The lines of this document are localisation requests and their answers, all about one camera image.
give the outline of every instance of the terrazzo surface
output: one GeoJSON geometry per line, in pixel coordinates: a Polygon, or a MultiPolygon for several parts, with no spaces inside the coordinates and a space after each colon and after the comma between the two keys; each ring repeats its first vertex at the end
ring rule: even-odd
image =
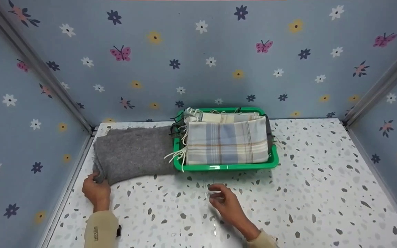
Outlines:
{"type": "MultiPolygon", "coordinates": [[[[109,128],[170,122],[102,123],[109,128]]],[[[145,176],[112,185],[120,248],[236,248],[246,244],[208,203],[207,185],[224,183],[247,217],[283,247],[397,248],[397,214],[338,119],[271,121],[280,140],[272,170],[145,176]]],[[[91,146],[49,248],[83,247],[93,211],[81,192],[91,146]]]]}

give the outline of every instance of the pink butterfly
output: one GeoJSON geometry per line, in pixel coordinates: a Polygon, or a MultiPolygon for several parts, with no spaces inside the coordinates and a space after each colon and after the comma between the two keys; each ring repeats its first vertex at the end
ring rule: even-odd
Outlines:
{"type": "Polygon", "coordinates": [[[386,37],[386,33],[384,33],[384,36],[378,35],[375,39],[375,44],[373,47],[387,47],[387,44],[394,40],[394,38],[397,37],[397,34],[392,33],[391,35],[386,37]]]}
{"type": "Polygon", "coordinates": [[[131,48],[130,47],[125,47],[119,50],[117,49],[116,46],[113,46],[115,49],[110,49],[110,53],[116,57],[117,61],[130,61],[131,58],[128,57],[128,55],[131,53],[131,48]]]}
{"type": "Polygon", "coordinates": [[[274,42],[273,41],[266,41],[266,44],[264,44],[263,43],[263,40],[261,40],[261,43],[258,43],[257,42],[257,45],[256,45],[256,47],[257,47],[257,52],[258,53],[260,53],[260,52],[263,52],[263,53],[267,53],[267,52],[269,52],[269,48],[271,48],[272,47],[272,44],[273,44],[274,42]]]}
{"type": "Polygon", "coordinates": [[[24,72],[29,72],[29,67],[24,63],[24,61],[18,59],[17,61],[19,61],[19,63],[16,64],[19,69],[23,70],[24,72]]]}

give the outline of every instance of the gray felt cloth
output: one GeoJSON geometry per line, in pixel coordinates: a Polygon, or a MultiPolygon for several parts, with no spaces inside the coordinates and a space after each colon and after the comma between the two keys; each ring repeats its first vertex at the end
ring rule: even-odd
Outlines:
{"type": "Polygon", "coordinates": [[[178,171],[169,159],[172,152],[170,127],[111,129],[94,143],[95,181],[110,185],[137,176],[167,175],[178,171]]]}

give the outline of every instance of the sleeve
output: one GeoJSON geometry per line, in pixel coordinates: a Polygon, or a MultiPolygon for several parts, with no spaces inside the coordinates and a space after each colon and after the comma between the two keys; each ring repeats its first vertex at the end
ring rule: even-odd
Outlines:
{"type": "Polygon", "coordinates": [[[111,211],[93,213],[87,220],[84,248],[112,248],[119,220],[111,211]]]}
{"type": "Polygon", "coordinates": [[[261,230],[260,235],[252,241],[247,242],[249,248],[279,248],[275,238],[261,230]]]}

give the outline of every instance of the hand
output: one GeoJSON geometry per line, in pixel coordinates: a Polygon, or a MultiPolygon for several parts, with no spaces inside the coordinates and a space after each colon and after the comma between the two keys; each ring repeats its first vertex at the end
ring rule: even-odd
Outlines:
{"type": "Polygon", "coordinates": [[[88,175],[82,186],[82,193],[93,204],[93,213],[110,210],[110,185],[107,180],[101,184],[96,183],[93,178],[97,175],[97,173],[88,175]]]}
{"type": "Polygon", "coordinates": [[[260,235],[260,230],[246,217],[237,196],[228,187],[214,184],[209,186],[209,190],[219,191],[211,194],[209,202],[226,222],[238,229],[248,241],[260,235]]]}

